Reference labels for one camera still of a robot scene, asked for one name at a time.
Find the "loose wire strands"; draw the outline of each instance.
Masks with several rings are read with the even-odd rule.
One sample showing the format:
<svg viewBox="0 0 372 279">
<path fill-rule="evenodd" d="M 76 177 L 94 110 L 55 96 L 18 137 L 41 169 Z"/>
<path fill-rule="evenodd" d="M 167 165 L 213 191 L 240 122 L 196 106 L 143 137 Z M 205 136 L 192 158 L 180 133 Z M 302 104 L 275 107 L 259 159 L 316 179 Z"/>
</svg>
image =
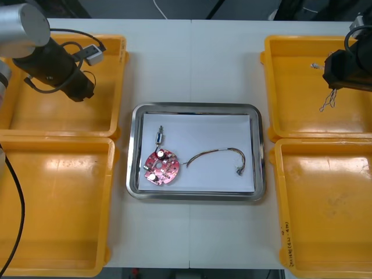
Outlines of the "loose wire strands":
<svg viewBox="0 0 372 279">
<path fill-rule="evenodd" d="M 158 9 L 158 11 L 162 14 L 162 16 L 165 18 L 165 19 L 168 19 L 168 17 L 166 17 L 166 15 L 163 13 L 163 11 L 159 8 L 159 6 L 157 5 L 156 1 L 155 0 L 152 0 L 155 7 Z"/>
<path fill-rule="evenodd" d="M 323 112 L 326 106 L 330 105 L 331 108 L 336 106 L 336 97 L 337 97 L 337 89 L 333 89 L 331 93 L 326 97 L 323 106 L 319 109 L 320 112 Z"/>
<path fill-rule="evenodd" d="M 183 163 L 183 164 L 186 164 L 186 167 L 188 167 L 194 160 L 196 160 L 200 156 L 203 156 L 203 155 L 206 155 L 206 154 L 210 154 L 210 153 L 214 153 L 214 152 L 218 152 L 218 151 L 234 151 L 234 152 L 236 152 L 236 153 L 238 153 L 238 154 L 240 154 L 242 156 L 242 163 L 243 163 L 243 165 L 241 167 L 238 167 L 237 168 L 237 174 L 239 174 L 240 176 L 242 176 L 243 175 L 243 171 L 245 169 L 245 155 L 244 155 L 244 153 L 241 150 L 239 150 L 237 148 L 222 148 L 222 149 L 212 149 L 212 150 L 209 150 L 209 151 L 204 151 L 204 152 L 201 152 L 199 154 L 196 154 L 189 161 L 187 161 L 186 163 Z"/>
<path fill-rule="evenodd" d="M 10 161 L 9 161 L 9 159 L 6 155 L 5 155 L 5 164 L 8 167 L 8 169 L 10 171 L 10 174 L 12 175 L 12 177 L 14 179 L 14 182 L 16 184 L 16 188 L 17 188 L 17 191 L 18 191 L 19 200 L 20 200 L 20 203 L 21 203 L 21 221 L 20 221 L 20 224 L 19 224 L 19 230 L 18 230 L 18 234 L 17 234 L 17 238 L 16 238 L 16 241 L 15 241 L 14 247 L 13 247 L 5 265 L 3 266 L 2 270 L 0 271 L 0 278 L 4 275 L 6 269 L 10 265 L 14 255 L 17 251 L 19 242 L 21 240 L 22 232 L 23 232 L 24 218 L 25 218 L 25 215 L 26 215 L 26 203 L 24 201 L 24 196 L 23 196 L 21 184 L 19 183 L 16 172 L 14 171 L 14 169 L 12 167 L 12 164 L 10 163 Z"/>
</svg>

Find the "white paper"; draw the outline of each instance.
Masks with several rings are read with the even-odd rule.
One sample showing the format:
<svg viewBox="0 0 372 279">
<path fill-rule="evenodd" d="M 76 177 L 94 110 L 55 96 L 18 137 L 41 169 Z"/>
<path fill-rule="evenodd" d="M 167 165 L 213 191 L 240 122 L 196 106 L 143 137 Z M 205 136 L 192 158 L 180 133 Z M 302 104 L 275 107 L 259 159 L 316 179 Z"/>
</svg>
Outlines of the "white paper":
<svg viewBox="0 0 372 279">
<path fill-rule="evenodd" d="M 217 191 L 254 192 L 251 127 L 248 115 L 161 115 L 145 114 L 142 130 L 141 167 L 154 152 L 155 137 L 163 126 L 160 148 L 172 151 L 180 163 L 211 149 L 237 148 L 245 155 L 242 176 L 236 171 L 242 166 L 242 156 L 233 151 L 203 155 L 189 167 L 180 166 L 177 177 L 161 186 L 147 180 L 145 170 L 139 173 L 139 189 L 151 191 Z"/>
</svg>

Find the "connector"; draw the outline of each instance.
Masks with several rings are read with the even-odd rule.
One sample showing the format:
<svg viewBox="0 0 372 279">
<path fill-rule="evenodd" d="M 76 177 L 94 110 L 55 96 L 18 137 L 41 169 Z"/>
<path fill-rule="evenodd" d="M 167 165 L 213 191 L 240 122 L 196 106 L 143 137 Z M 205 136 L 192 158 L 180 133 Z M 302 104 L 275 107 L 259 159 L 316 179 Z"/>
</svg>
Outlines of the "connector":
<svg viewBox="0 0 372 279">
<path fill-rule="evenodd" d="M 244 169 L 242 167 L 237 168 L 237 174 L 239 176 L 242 176 L 243 175 L 243 171 L 244 171 Z"/>
<path fill-rule="evenodd" d="M 156 133 L 155 144 L 159 146 L 163 141 L 163 126 L 160 126 L 159 131 Z"/>
</svg>

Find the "metal tray rim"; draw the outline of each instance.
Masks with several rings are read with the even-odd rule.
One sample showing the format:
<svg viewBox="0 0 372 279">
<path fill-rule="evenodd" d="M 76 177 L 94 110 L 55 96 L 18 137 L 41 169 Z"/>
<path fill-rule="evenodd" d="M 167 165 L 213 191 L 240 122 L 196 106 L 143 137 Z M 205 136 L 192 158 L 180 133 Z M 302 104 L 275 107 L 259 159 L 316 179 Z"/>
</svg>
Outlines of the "metal tray rim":
<svg viewBox="0 0 372 279">
<path fill-rule="evenodd" d="M 149 110 L 149 112 L 156 113 L 205 113 L 218 115 L 233 115 L 233 114 L 249 114 L 251 117 L 252 138 L 252 155 L 253 155 L 253 171 L 255 178 L 254 192 L 173 192 L 173 191 L 141 191 L 136 187 L 136 160 L 135 148 L 139 148 L 138 130 L 140 129 L 140 121 L 142 115 L 147 112 L 146 108 L 166 108 L 168 110 Z M 183 112 L 185 108 L 194 109 L 194 112 Z M 228 110 L 230 113 L 223 113 L 221 110 Z M 177 102 L 157 102 L 157 103 L 142 103 L 136 106 L 132 113 L 130 140 L 128 146 L 128 162 L 127 162 L 127 179 L 126 187 L 128 193 L 136 199 L 171 199 L 171 200 L 210 200 L 210 201 L 258 201 L 266 192 L 266 178 L 264 165 L 264 148 L 263 148 L 263 133 L 262 133 L 262 118 L 260 112 L 253 105 L 236 104 L 236 103 L 177 103 Z"/>
</svg>

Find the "white table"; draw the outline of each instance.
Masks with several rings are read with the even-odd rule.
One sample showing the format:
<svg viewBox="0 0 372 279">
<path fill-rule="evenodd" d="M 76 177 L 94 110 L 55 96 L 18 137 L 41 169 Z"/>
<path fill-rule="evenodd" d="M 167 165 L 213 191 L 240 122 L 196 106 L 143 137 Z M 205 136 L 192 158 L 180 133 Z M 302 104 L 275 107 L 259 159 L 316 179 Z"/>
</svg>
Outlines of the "white table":
<svg viewBox="0 0 372 279">
<path fill-rule="evenodd" d="M 122 34 L 131 59 L 124 90 L 143 102 L 250 103 L 263 119 L 265 151 L 273 147 L 263 66 L 272 34 L 345 35 L 349 23 L 203 20 L 52 19 L 54 28 Z M 123 99 L 122 113 L 125 108 Z M 125 189 L 126 148 L 115 170 L 109 267 L 280 269 L 280 231 L 272 165 L 266 156 L 262 201 L 139 201 Z"/>
</svg>

